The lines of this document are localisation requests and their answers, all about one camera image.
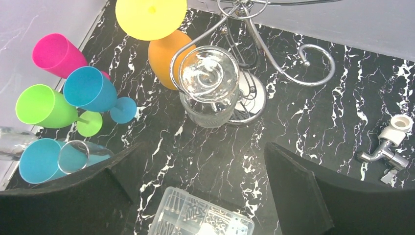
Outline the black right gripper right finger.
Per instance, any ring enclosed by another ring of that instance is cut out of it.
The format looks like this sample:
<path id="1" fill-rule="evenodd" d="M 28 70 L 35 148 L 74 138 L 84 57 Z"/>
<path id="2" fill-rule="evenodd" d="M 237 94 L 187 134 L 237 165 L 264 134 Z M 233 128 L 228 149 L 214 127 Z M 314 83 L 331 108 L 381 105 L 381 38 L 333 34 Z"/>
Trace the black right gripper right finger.
<path id="1" fill-rule="evenodd" d="M 269 142 L 265 166 L 285 235 L 412 235 L 415 191 L 360 181 Z"/>

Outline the pink plastic wine glass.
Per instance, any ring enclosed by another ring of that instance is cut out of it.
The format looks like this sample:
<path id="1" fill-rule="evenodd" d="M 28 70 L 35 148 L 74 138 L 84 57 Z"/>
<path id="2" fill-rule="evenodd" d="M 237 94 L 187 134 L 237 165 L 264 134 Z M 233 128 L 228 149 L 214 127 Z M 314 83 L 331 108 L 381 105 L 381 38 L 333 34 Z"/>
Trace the pink plastic wine glass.
<path id="1" fill-rule="evenodd" d="M 91 78 L 93 74 L 110 79 L 107 73 L 95 69 L 77 72 L 77 69 L 88 65 L 86 57 L 69 39 L 59 33 L 41 38 L 34 46 L 32 60 L 37 67 L 64 79 L 71 77 L 73 72 L 84 79 Z"/>

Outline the clear glass wine glass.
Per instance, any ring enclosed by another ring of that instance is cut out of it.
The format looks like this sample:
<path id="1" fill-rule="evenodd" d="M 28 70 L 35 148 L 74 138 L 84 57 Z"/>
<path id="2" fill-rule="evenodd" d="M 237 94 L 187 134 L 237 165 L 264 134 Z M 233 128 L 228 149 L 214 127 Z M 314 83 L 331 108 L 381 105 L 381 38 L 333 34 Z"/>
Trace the clear glass wine glass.
<path id="1" fill-rule="evenodd" d="M 104 146 L 87 141 L 69 141 L 61 148 L 58 167 L 65 174 L 72 174 L 114 156 Z"/>
<path id="2" fill-rule="evenodd" d="M 27 147 L 38 137 L 30 132 L 12 127 L 0 127 L 0 159 L 19 161 Z"/>

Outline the blue plastic wine glass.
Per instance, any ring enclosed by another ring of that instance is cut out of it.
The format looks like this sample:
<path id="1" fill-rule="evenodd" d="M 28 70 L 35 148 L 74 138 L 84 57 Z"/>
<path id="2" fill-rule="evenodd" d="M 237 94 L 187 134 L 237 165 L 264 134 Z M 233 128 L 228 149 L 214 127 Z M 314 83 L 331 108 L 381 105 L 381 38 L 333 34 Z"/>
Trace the blue plastic wine glass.
<path id="1" fill-rule="evenodd" d="M 20 176 L 30 184 L 41 184 L 67 176 L 58 167 L 59 153 L 66 143 L 43 138 L 30 144 L 20 160 Z"/>
<path id="2" fill-rule="evenodd" d="M 124 124 L 136 115 L 137 104 L 129 97 L 119 97 L 113 83 L 95 67 L 83 66 L 67 78 L 63 95 L 72 106 L 91 112 L 110 112 L 112 120 Z"/>

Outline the yellow plastic wine glass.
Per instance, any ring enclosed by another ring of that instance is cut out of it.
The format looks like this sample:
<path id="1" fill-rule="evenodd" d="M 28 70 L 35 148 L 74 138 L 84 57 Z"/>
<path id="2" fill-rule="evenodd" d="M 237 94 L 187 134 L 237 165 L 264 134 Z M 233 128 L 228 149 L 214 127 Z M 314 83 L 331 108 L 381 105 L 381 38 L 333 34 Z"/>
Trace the yellow plastic wine glass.
<path id="1" fill-rule="evenodd" d="M 129 36 L 149 41 L 148 60 L 157 79 L 176 90 L 170 77 L 173 55 L 191 41 L 178 28 L 187 11 L 185 0 L 118 0 L 115 16 Z"/>

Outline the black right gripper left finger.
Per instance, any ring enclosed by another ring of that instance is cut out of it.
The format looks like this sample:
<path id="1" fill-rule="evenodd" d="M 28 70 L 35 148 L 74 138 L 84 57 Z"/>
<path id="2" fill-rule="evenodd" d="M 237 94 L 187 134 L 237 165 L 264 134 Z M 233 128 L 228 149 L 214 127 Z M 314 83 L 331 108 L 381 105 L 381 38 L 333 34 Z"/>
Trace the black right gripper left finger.
<path id="1" fill-rule="evenodd" d="M 120 235 L 137 201 L 144 143 L 76 173 L 0 193 L 3 235 Z"/>

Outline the green plastic wine glass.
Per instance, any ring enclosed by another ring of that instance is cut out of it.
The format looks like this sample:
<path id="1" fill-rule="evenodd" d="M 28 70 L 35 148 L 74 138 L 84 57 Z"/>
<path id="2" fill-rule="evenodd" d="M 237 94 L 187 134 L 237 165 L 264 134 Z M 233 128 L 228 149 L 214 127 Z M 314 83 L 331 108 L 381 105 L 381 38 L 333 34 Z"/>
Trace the green plastic wine glass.
<path id="1" fill-rule="evenodd" d="M 77 132 L 84 137 L 97 134 L 103 125 L 100 113 L 78 113 L 64 95 L 48 85 L 36 84 L 25 89 L 15 105 L 17 118 L 29 125 L 59 129 L 76 123 Z"/>

